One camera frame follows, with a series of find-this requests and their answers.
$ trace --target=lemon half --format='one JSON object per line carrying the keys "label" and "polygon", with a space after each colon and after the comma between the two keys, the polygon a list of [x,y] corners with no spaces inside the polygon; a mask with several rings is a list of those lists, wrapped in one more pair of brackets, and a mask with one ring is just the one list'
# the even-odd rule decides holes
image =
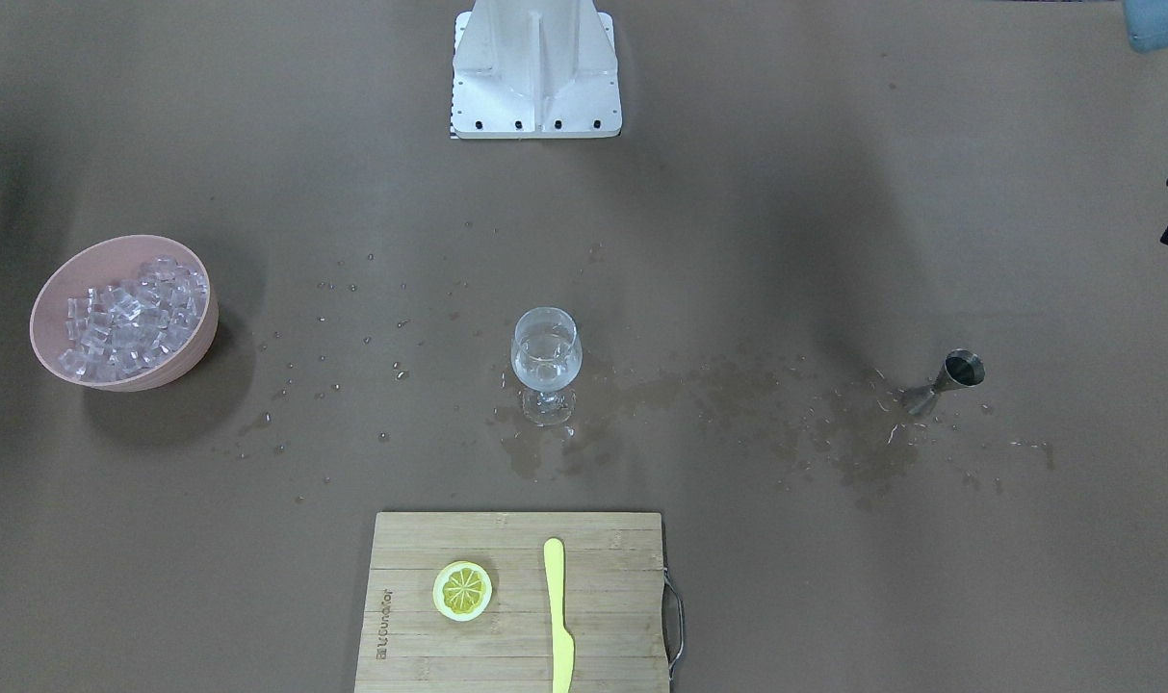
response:
{"label": "lemon half", "polygon": [[477,563],[456,561],[438,571],[433,581],[433,605],[450,619],[473,619],[494,596],[491,576]]}

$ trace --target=yellow knife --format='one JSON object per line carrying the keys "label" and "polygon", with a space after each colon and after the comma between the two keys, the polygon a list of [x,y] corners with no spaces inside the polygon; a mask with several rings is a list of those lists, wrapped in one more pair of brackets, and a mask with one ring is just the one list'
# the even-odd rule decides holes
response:
{"label": "yellow knife", "polygon": [[545,541],[545,587],[549,588],[549,628],[554,637],[554,693],[566,693],[571,689],[571,675],[575,675],[575,639],[562,622],[566,552],[557,536]]}

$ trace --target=metal jigger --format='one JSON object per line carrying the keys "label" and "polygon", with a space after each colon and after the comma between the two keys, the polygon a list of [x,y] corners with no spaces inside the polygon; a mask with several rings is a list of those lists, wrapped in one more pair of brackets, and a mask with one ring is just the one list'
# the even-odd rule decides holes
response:
{"label": "metal jigger", "polygon": [[981,384],[983,380],[985,367],[979,355],[968,349],[957,349],[944,359],[944,368],[939,368],[939,376],[934,377],[934,382],[906,390],[901,403],[910,416],[923,417],[934,410],[934,404],[939,403],[939,395],[944,391]]}

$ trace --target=wooden cutting board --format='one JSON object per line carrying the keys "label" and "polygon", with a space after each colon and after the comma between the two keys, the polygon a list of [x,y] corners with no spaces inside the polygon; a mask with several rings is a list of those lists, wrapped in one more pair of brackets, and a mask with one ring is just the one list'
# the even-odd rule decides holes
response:
{"label": "wooden cutting board", "polygon": [[[571,693],[667,693],[659,513],[380,513],[356,693],[549,693],[543,545],[566,549]],[[473,561],[494,582],[485,614],[434,610],[438,570]]]}

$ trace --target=cutting board handle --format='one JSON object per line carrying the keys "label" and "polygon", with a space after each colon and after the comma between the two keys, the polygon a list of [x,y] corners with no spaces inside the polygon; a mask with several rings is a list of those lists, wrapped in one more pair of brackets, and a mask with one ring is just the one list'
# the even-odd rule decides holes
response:
{"label": "cutting board handle", "polygon": [[668,575],[668,566],[665,566],[665,588],[673,595],[673,604],[677,610],[677,653],[668,661],[668,681],[672,685],[675,670],[686,654],[686,609],[682,607],[682,596],[676,584],[673,584],[673,578]]}

